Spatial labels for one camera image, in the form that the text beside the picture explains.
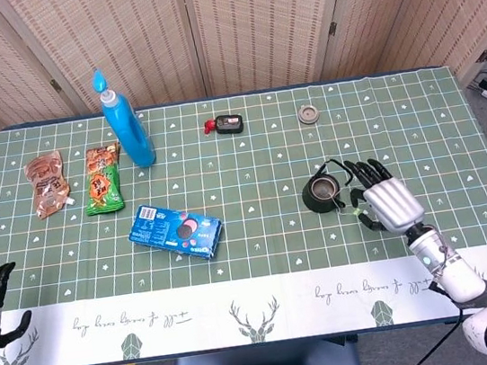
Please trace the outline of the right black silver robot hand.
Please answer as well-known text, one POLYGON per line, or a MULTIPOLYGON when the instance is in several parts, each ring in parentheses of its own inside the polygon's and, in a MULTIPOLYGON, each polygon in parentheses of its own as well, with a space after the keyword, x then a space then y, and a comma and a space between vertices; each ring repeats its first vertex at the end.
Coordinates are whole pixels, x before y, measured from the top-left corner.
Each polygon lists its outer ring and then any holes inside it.
POLYGON ((359 220, 372 231, 388 231, 414 238, 422 235, 424 208, 403 182, 394 177, 380 162, 369 158, 366 162, 344 161, 343 164, 363 184, 363 188, 351 189, 350 201, 357 209, 359 201, 368 204, 376 216, 371 219, 363 211, 359 220))

